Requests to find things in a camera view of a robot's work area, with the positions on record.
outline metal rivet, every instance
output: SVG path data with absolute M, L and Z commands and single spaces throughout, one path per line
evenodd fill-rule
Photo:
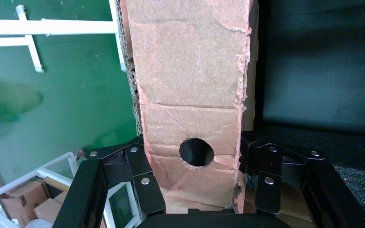
M 311 154 L 316 156 L 316 157 L 319 157 L 320 156 L 320 153 L 318 153 L 317 151 L 311 151 Z
M 141 183 L 143 185 L 149 184 L 149 182 L 150 182 L 149 178 L 143 178 L 142 181 L 141 181 Z
M 267 183 L 267 184 L 270 184 L 270 185 L 272 185 L 273 184 L 273 179 L 271 178 L 271 177 L 266 177 L 265 178 L 265 183 Z

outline dark gray surface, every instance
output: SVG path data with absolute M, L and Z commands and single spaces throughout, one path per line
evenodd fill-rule
M 365 0 L 270 0 L 272 17 L 364 8 Z
M 264 126 L 262 131 L 276 142 L 318 149 L 334 165 L 365 171 L 365 136 L 278 126 Z
M 264 126 L 262 132 L 279 143 L 322 151 L 358 202 L 365 208 L 365 136 L 278 126 Z M 257 177 L 249 177 L 247 187 L 255 188 L 256 183 Z
M 273 17 L 268 27 L 264 120 L 365 133 L 365 8 Z

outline white metal frame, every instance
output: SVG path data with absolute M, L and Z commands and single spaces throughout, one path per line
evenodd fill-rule
M 24 35 L 24 37 L 0 38 L 0 47 L 28 46 L 34 68 L 43 73 L 32 35 L 84 35 L 115 34 L 121 69 L 126 72 L 118 33 L 118 17 L 114 0 L 109 0 L 113 21 L 89 20 L 27 20 L 23 5 L 16 7 L 19 20 L 0 20 L 0 36 Z
M 77 169 L 78 169 L 77 161 L 76 161 L 75 155 L 72 152 L 67 152 L 67 153 L 63 154 L 62 156 L 46 163 L 45 165 L 43 165 L 43 166 L 29 172 L 28 174 L 12 181 L 11 183 L 1 187 L 0 195 L 9 191 L 12 188 L 18 186 L 19 184 L 29 180 L 30 178 L 32 178 L 34 176 L 39 176 L 41 178 L 50 177 L 62 184 L 70 186 L 72 183 L 71 179 L 47 169 L 65 159 L 68 160 L 70 169 L 72 171 L 72 175 L 75 176 Z M 141 223 L 138 206 L 135 201 L 134 191 L 132 189 L 131 183 L 129 183 L 129 182 L 120 183 L 120 184 L 116 185 L 115 187 L 113 187 L 112 189 L 110 189 L 107 194 L 106 206 L 104 209 L 104 221 L 106 223 L 107 228 L 115 228 L 114 217 L 113 217 L 108 199 L 112 195 L 114 195 L 118 190 L 120 190 L 124 185 L 126 185 L 126 188 L 127 188 L 129 203 L 130 203 L 131 212 L 133 215 L 133 218 L 125 226 L 125 228 L 137 227 Z M 5 228 L 19 228 L 18 226 L 16 226 L 14 223 L 12 223 L 6 216 L 2 215 L 1 213 L 0 213 L 0 224 Z

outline hole in cardboard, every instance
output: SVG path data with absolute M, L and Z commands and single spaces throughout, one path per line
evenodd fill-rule
M 188 139 L 180 145 L 180 157 L 193 166 L 206 166 L 214 156 L 212 147 L 202 139 Z

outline cardboard box on floor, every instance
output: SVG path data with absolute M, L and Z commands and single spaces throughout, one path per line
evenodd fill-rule
M 6 216 L 25 227 L 37 218 L 34 208 L 49 198 L 48 189 L 44 182 L 37 179 L 29 181 L 0 195 L 0 204 Z
M 67 196 L 67 191 L 69 190 L 69 186 L 64 185 L 49 177 L 44 178 L 44 181 L 47 184 L 51 185 L 52 187 L 62 190 L 63 192 L 57 195 L 54 199 L 47 199 L 40 206 L 36 207 L 34 211 L 37 215 L 37 218 L 43 219 L 50 223 L 54 223 L 59 213 L 59 210 L 61 209 L 61 206 L 64 203 L 64 200 Z M 100 228 L 106 228 L 104 219 L 102 219 L 101 221 Z
M 126 4 L 145 152 L 167 212 L 231 206 L 240 179 L 253 1 L 127 0 Z M 253 115 L 254 107 L 247 109 Z M 203 139 L 212 147 L 214 159 L 208 166 L 182 161 L 180 144 L 190 138 Z

